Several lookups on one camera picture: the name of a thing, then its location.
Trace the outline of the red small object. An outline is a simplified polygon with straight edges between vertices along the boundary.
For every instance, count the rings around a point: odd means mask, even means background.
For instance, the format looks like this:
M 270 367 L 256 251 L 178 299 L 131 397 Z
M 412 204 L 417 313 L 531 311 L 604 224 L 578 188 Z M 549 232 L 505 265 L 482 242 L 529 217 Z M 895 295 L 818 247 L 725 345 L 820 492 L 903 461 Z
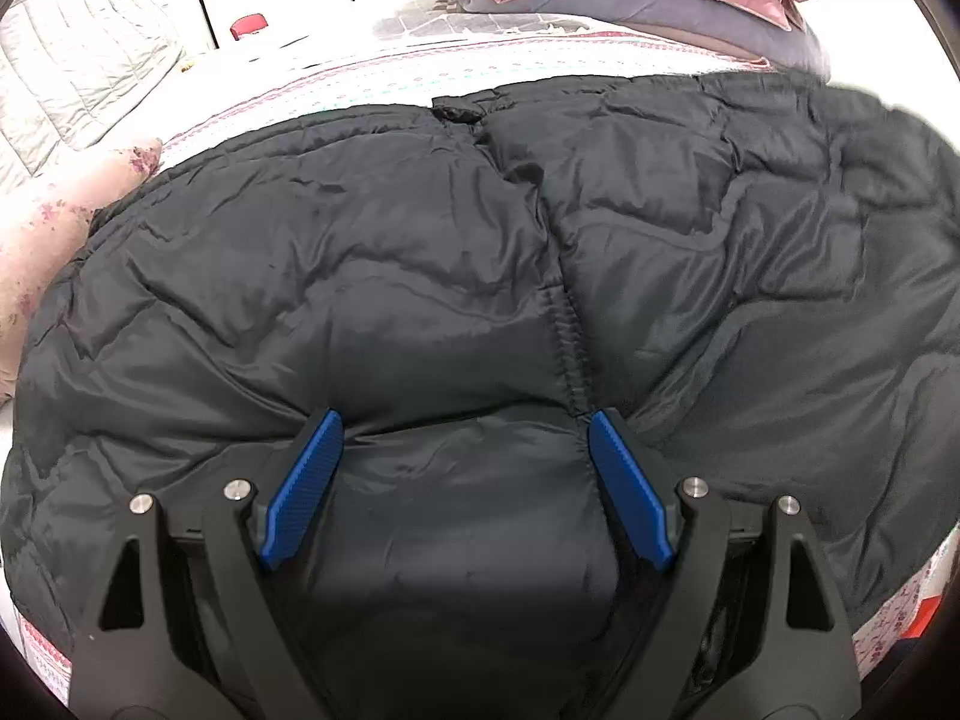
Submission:
M 251 13 L 251 15 L 244 15 L 233 21 L 229 27 L 229 34 L 235 41 L 240 41 L 243 37 L 261 32 L 267 26 L 267 18 L 262 13 Z

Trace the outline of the grey quilted blanket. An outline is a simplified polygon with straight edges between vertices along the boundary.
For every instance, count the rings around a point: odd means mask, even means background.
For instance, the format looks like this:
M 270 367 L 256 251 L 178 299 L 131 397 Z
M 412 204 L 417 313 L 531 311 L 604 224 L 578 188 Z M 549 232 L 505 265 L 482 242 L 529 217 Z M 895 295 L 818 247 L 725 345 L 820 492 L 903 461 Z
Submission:
M 2 185 L 100 142 L 184 55 L 161 0 L 14 0 L 2 18 Z

